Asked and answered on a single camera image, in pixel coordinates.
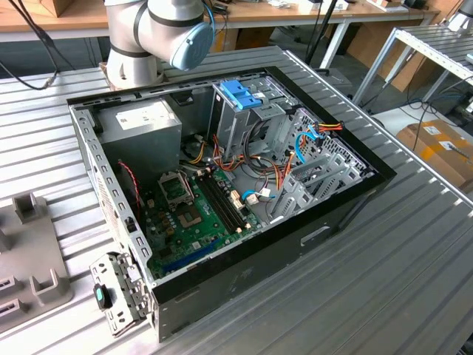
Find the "metal shelf frame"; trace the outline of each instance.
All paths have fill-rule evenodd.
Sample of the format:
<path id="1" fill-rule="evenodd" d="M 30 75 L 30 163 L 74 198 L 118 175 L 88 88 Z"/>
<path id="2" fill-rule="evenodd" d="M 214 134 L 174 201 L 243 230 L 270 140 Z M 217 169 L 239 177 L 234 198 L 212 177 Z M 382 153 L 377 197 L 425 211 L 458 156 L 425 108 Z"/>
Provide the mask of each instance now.
<path id="1" fill-rule="evenodd" d="M 417 51 L 445 69 L 445 72 L 443 72 L 424 96 L 424 101 L 428 101 L 435 94 L 435 91 L 449 73 L 473 85 L 473 64 L 465 59 L 467 54 L 473 53 L 473 33 L 467 36 L 460 36 L 441 24 L 400 27 L 395 28 L 391 32 L 386 43 L 381 48 L 378 57 L 353 97 L 354 104 L 360 104 L 361 99 L 364 97 L 396 41 L 405 43 L 407 47 L 386 77 L 386 82 L 390 82 L 390 79 L 402 69 L 406 60 L 411 58 L 414 51 Z"/>

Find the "aluminum extrusion table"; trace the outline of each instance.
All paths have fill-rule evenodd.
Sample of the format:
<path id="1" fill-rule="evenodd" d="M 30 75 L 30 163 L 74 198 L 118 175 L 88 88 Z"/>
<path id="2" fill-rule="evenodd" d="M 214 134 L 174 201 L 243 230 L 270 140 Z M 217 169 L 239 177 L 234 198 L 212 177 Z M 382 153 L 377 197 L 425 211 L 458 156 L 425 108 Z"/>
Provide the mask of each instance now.
<path id="1" fill-rule="evenodd" d="M 348 230 L 159 344 L 147 322 L 112 338 L 89 264 L 115 248 L 66 98 L 108 90 L 96 69 L 42 92 L 0 81 L 0 201 L 47 199 L 71 302 L 0 334 L 6 354 L 453 354 L 473 331 L 473 203 L 303 62 L 278 47 L 210 55 L 176 81 L 276 65 L 398 173 Z M 28 78 L 37 84 L 39 75 Z"/>
<path id="2" fill-rule="evenodd" d="M 473 85 L 473 64 L 465 59 L 467 54 L 473 53 L 472 37 L 473 32 L 465 36 L 459 36 L 443 25 L 395 28 L 381 48 L 370 71 L 364 77 L 363 82 L 353 97 L 353 103 L 359 104 L 361 102 L 396 40 L 402 41 L 407 46 L 386 77 L 386 82 L 389 82 L 398 70 L 402 69 L 405 60 L 414 51 L 417 51 L 445 69 L 443 74 L 423 97 L 424 101 L 428 101 L 432 97 L 450 72 Z"/>

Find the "sticker label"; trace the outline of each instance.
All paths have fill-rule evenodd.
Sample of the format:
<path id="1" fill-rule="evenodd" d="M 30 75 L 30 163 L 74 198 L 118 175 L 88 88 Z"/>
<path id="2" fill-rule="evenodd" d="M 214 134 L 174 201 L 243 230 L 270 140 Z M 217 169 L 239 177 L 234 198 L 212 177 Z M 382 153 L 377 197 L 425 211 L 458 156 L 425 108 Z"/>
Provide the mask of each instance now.
<path id="1" fill-rule="evenodd" d="M 425 126 L 424 129 L 430 134 L 430 135 L 441 135 L 442 132 L 437 129 L 437 127 L 434 126 Z"/>
<path id="2" fill-rule="evenodd" d="M 168 111 L 162 101 L 158 101 L 148 107 L 119 112 L 115 117 L 121 128 L 126 130 L 148 124 L 162 126 L 166 121 L 174 119 L 174 114 Z"/>
<path id="3" fill-rule="evenodd" d="M 443 141 L 443 142 L 438 142 L 442 145 L 443 148 L 445 148 L 446 150 L 453 150 L 452 147 L 456 148 L 456 146 L 452 143 L 452 142 L 449 142 L 449 141 Z"/>

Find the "chip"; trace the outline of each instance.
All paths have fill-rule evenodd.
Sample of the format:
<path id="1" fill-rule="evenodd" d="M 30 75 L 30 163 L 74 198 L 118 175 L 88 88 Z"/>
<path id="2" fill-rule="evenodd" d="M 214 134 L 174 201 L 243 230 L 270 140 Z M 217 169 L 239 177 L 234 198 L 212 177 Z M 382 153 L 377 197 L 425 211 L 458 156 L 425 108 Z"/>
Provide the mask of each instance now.
<path id="1" fill-rule="evenodd" d="M 183 228 L 189 228 L 202 222 L 202 216 L 195 206 L 182 206 L 177 209 L 176 215 Z"/>
<path id="2" fill-rule="evenodd" d="M 160 257 L 168 257 L 169 255 L 172 254 L 172 250 L 171 248 L 166 246 L 165 248 L 159 250 L 158 253 L 160 254 Z"/>

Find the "blue plastic latch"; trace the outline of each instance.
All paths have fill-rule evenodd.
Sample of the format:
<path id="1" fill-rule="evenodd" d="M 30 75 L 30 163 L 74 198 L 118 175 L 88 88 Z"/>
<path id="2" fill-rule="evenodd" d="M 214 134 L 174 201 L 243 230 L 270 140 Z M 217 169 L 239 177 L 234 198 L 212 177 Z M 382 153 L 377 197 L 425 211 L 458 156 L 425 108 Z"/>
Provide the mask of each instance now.
<path id="1" fill-rule="evenodd" d="M 220 89 L 236 103 L 239 109 L 250 109 L 262 105 L 261 100 L 253 97 L 250 90 L 238 80 L 224 81 L 220 84 Z"/>

